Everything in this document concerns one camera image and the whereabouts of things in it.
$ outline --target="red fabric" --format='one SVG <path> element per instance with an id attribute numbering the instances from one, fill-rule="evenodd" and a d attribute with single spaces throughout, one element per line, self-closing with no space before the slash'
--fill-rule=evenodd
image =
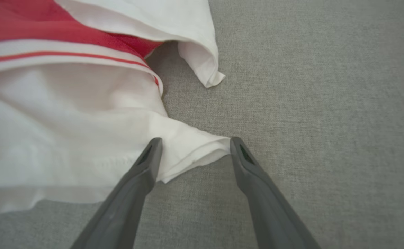
<path id="1" fill-rule="evenodd" d="M 162 43 L 87 27 L 54 0 L 0 0 L 0 41 L 12 39 L 94 44 L 128 52 L 142 59 Z"/>

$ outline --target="white fabric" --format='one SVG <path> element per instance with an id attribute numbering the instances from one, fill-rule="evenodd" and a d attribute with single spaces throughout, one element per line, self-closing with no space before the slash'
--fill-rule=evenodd
<path id="1" fill-rule="evenodd" d="M 0 71 L 17 67 L 54 63 L 91 63 L 122 66 L 151 74 L 151 76 L 158 80 L 160 95 L 162 95 L 163 92 L 163 84 L 159 76 L 157 76 L 141 58 L 130 53 L 93 44 L 77 44 L 68 41 L 36 39 L 0 41 L 0 58 L 13 55 L 31 55 L 37 52 L 59 52 L 59 55 L 27 56 L 19 59 L 3 60 L 0 61 Z"/>
<path id="2" fill-rule="evenodd" d="M 150 74 L 83 63 L 0 72 L 0 212 L 43 198 L 97 202 L 153 137 L 158 180 L 229 153 L 229 139 L 170 119 Z"/>
<path id="3" fill-rule="evenodd" d="M 177 40 L 179 54 L 205 87 L 225 77 L 208 0 L 55 0 L 72 17 L 99 30 L 154 41 Z"/>

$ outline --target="red and white fabric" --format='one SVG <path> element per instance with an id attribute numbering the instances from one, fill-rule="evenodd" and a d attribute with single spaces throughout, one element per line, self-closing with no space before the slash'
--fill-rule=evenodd
<path id="1" fill-rule="evenodd" d="M 206 0 L 0 0 L 0 212 L 102 201 L 153 137 L 164 182 L 229 153 L 168 118 L 143 59 L 167 39 L 206 87 L 223 79 Z"/>

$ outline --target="gray fabric surface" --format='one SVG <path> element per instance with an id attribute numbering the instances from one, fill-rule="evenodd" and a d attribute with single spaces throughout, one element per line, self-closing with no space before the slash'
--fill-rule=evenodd
<path id="1" fill-rule="evenodd" d="M 204 89 L 164 44 L 170 117 L 242 137 L 324 249 L 404 249 L 404 1 L 210 5 L 227 78 Z M 98 206 L 0 215 L 0 248 L 67 248 Z M 156 186 L 135 248 L 257 248 L 231 158 Z"/>

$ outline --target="red stripe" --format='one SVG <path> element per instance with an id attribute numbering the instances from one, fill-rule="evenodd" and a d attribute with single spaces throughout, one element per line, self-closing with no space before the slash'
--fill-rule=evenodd
<path id="1" fill-rule="evenodd" d="M 0 62 L 2 61 L 8 61 L 8 60 L 15 60 L 15 59 L 22 59 L 22 58 L 28 58 L 28 57 L 35 57 L 35 56 L 48 56 L 48 55 L 61 55 L 61 56 L 80 56 L 80 57 L 88 57 L 88 58 L 99 58 L 99 59 L 107 59 L 107 60 L 113 60 L 117 62 L 123 62 L 123 63 L 129 63 L 129 64 L 135 64 L 139 66 L 144 66 L 148 69 L 151 70 L 151 68 L 145 64 L 142 64 L 137 61 L 130 61 L 130 60 L 124 60 L 120 58 L 114 58 L 110 56 L 105 56 L 105 55 L 93 55 L 93 54 L 85 54 L 85 53 L 73 53 L 73 52 L 52 52 L 52 51 L 41 51 L 41 52 L 31 52 L 31 53 L 24 53 L 24 54 L 18 54 L 18 55 L 7 55 L 7 56 L 0 56 Z M 159 80 L 154 76 L 154 81 L 156 82 L 156 85 L 159 86 Z"/>

